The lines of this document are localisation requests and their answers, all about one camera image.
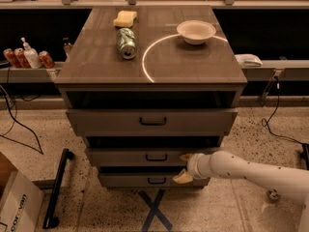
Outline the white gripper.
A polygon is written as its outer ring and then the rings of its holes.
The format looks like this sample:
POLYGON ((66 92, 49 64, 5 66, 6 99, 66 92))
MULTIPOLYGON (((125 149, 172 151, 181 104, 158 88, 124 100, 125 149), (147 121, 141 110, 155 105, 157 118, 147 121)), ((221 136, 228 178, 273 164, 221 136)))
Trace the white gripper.
POLYGON ((199 154, 183 154, 180 160, 187 162, 187 171, 183 169, 177 176, 173 177, 173 181, 177 184, 184 185, 190 183, 194 179, 202 180, 211 176, 210 155, 199 154))

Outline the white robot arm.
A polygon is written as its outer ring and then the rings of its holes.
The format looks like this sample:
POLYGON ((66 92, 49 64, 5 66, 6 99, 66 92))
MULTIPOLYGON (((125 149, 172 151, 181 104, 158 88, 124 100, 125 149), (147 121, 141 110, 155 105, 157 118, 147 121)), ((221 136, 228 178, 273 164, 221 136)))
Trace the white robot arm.
POLYGON ((256 163, 227 151, 205 155, 180 156, 186 168, 173 178, 177 184, 210 177, 244 179, 275 194, 292 199, 303 206, 297 232, 309 232, 309 171, 290 167, 256 163))

